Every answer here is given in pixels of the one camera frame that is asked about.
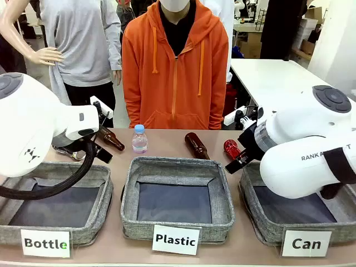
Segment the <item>cardboard boxes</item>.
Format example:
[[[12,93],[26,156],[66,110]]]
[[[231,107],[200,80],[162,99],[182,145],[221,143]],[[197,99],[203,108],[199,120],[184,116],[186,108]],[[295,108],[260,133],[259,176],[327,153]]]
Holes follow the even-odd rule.
[[[300,21],[293,48],[301,50],[307,55],[312,55],[315,49],[315,44],[321,33],[322,24],[322,7],[308,8],[304,17]]]

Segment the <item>figure in grey sweater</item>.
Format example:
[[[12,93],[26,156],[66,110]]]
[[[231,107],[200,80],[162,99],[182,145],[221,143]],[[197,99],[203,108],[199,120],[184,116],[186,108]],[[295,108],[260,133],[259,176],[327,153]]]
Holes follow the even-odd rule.
[[[96,96],[114,109],[121,82],[121,22],[111,0],[39,0],[49,47],[63,60],[49,68],[52,92],[66,105]]]

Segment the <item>grey fabric basket Plastic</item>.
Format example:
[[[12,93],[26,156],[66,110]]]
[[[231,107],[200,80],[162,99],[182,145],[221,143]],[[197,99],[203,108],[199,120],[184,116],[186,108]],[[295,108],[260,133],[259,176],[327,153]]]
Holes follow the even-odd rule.
[[[155,225],[198,229],[199,243],[222,244],[235,223],[223,166],[214,160],[134,158],[121,195],[123,234],[152,240]]]

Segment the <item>brown glass bottle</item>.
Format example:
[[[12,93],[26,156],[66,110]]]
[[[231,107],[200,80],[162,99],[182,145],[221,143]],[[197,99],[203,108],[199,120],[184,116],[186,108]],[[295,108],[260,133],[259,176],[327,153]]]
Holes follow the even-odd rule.
[[[109,130],[106,127],[102,127],[99,131],[98,131],[98,138],[100,138],[103,142],[105,142],[108,145],[111,145],[113,147],[115,147],[116,149],[118,149],[119,151],[123,151],[125,149],[125,146],[123,143],[121,143],[116,135]]]
[[[187,148],[190,150],[194,158],[209,160],[210,157],[207,153],[207,149],[202,141],[198,138],[197,134],[194,132],[189,132],[185,135],[185,143]]]

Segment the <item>background wooden desk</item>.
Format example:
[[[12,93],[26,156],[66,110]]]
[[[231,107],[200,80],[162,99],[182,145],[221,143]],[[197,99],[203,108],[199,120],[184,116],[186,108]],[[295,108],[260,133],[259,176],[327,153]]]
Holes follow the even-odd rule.
[[[261,52],[261,35],[263,24],[234,23],[235,43],[245,58],[259,59]]]

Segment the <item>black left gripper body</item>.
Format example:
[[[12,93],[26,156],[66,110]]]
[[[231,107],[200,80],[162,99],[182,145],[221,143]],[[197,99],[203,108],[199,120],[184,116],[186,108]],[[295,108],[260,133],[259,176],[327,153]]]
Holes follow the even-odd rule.
[[[105,149],[88,138],[80,139],[80,150],[89,152],[92,156],[102,156],[105,154]]]

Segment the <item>small water bottle blue cap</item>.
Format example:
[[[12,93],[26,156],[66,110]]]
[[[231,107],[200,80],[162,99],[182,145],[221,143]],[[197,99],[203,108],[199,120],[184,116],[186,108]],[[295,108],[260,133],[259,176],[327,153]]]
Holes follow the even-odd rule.
[[[148,139],[145,134],[144,125],[136,125],[134,127],[134,135],[132,137],[132,148],[135,153],[143,154],[148,149]]]

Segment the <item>white label Plastic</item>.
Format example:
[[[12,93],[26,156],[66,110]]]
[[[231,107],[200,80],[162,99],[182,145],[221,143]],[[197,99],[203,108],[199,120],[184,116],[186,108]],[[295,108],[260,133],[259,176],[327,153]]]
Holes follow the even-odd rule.
[[[201,232],[202,228],[155,225],[152,250],[160,253],[196,256]]]

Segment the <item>black coat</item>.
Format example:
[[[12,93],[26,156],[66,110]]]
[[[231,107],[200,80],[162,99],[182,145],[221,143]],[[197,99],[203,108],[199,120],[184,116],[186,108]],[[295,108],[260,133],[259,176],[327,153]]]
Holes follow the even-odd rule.
[[[269,0],[261,35],[261,59],[288,61],[307,0]]]

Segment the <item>person orange hoodie torso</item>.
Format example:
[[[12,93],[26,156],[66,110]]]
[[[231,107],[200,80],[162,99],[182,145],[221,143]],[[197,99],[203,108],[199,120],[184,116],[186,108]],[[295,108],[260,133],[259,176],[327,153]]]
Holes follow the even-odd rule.
[[[229,39],[200,0],[181,12],[160,0],[122,38],[123,92],[141,94],[146,128],[209,130],[211,95],[226,90]]]

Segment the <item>red object behind person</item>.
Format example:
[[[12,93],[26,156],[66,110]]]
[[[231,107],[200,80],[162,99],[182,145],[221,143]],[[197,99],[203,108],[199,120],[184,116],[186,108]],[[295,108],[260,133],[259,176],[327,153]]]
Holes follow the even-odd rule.
[[[222,116],[230,114],[235,110],[237,91],[231,83],[226,84],[225,104]]]

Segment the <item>person right forearm orange sleeve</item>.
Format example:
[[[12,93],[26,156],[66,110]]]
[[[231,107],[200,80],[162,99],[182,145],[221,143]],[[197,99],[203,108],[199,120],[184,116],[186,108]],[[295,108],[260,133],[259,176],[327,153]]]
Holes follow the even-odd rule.
[[[124,91],[124,99],[130,120],[129,128],[134,128],[134,126],[140,124],[141,94]]]

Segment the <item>red drink can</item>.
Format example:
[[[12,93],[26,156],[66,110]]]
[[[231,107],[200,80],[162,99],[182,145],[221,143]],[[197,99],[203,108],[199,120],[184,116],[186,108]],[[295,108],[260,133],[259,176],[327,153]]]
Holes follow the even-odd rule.
[[[224,142],[224,151],[230,161],[236,160],[240,154],[241,150],[235,140],[229,139]]]

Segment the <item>bare beige mannequin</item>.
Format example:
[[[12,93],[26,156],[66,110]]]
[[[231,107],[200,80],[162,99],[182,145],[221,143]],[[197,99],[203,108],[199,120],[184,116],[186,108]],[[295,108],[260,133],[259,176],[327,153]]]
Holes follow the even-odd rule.
[[[0,15],[0,34],[14,49],[31,62],[54,66],[55,62],[63,61],[62,53],[54,47],[33,50],[14,26],[28,4],[29,0],[9,0]]]

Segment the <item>white label Bottle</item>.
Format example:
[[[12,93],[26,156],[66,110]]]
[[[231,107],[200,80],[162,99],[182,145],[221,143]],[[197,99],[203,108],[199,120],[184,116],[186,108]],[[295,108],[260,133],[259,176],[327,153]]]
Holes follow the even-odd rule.
[[[21,229],[24,256],[44,258],[70,258],[71,233],[69,231],[44,231]]]

